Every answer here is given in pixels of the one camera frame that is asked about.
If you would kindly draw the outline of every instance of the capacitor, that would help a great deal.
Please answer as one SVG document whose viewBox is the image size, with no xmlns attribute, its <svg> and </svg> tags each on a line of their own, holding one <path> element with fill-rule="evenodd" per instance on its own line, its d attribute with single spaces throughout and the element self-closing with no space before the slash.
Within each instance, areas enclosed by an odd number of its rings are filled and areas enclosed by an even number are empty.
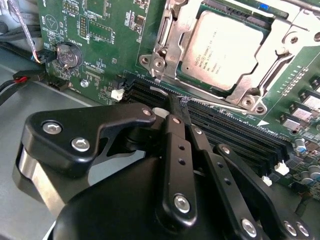
<svg viewBox="0 0 320 240">
<path fill-rule="evenodd" d="M 304 138 L 297 138 L 294 140 L 295 150 L 298 153 L 304 153 L 307 150 L 305 139 Z"/>
<path fill-rule="evenodd" d="M 309 175 L 312 179 L 320 178 L 320 166 L 318 165 L 311 165 L 308 167 Z"/>
<path fill-rule="evenodd" d="M 308 171 L 302 171 L 300 173 L 301 176 L 301 183 L 308 185 L 310 183 L 312 183 L 314 180 L 310 177 L 310 174 Z"/>
</svg>

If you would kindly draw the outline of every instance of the white connector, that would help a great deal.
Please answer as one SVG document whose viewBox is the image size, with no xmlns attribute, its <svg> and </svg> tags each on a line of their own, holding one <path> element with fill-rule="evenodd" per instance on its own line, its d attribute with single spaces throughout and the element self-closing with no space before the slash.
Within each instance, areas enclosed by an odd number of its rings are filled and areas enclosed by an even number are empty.
<svg viewBox="0 0 320 240">
<path fill-rule="evenodd" d="M 269 177 L 267 176 L 262 176 L 262 181 L 268 186 L 270 187 L 272 185 L 272 181 L 270 180 Z"/>
<path fill-rule="evenodd" d="M 124 93 L 125 93 L 124 89 L 119 89 L 119 90 L 114 89 L 111 92 L 111 98 L 113 98 L 113 99 L 115 99 L 117 101 L 120 101 L 124 97 Z"/>
<path fill-rule="evenodd" d="M 274 170 L 283 176 L 290 172 L 290 169 L 285 164 L 285 161 L 279 162 L 276 166 L 274 166 Z"/>
</svg>

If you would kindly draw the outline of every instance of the silver cylinder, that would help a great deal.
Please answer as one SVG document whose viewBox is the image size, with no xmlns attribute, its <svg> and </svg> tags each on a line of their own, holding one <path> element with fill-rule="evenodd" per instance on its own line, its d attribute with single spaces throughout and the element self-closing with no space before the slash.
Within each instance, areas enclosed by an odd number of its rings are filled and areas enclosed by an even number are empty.
<svg viewBox="0 0 320 240">
<path fill-rule="evenodd" d="M 301 177 L 301 183 L 308 185 L 310 183 L 312 183 L 314 180 L 310 177 L 310 174 L 308 171 L 302 171 L 300 173 L 300 177 Z"/>
<path fill-rule="evenodd" d="M 308 167 L 308 170 L 309 170 L 310 177 L 312 179 L 320 178 L 320 166 L 311 165 L 311 166 Z"/>
</svg>

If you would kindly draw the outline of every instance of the cpu socket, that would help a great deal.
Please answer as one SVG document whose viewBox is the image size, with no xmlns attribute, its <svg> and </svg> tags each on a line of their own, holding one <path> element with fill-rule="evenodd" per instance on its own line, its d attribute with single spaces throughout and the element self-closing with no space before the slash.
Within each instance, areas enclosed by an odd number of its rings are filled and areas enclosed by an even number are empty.
<svg viewBox="0 0 320 240">
<path fill-rule="evenodd" d="M 167 0 L 153 52 L 140 64 L 198 102 L 264 115 L 263 98 L 290 62 L 320 45 L 320 21 L 292 3 L 259 2 L 273 11 L 235 0 Z"/>
</svg>

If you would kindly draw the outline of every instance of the integrated circuit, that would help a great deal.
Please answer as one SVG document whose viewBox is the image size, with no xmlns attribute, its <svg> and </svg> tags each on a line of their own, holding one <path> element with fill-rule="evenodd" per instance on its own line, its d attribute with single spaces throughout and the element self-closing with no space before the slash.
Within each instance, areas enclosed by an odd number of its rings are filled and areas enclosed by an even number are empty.
<svg viewBox="0 0 320 240">
<path fill-rule="evenodd" d="M 241 22 L 204 11 L 182 60 L 181 70 L 203 83 L 230 90 L 241 75 L 252 72 L 257 65 L 255 53 L 263 37 L 261 31 Z"/>
</svg>

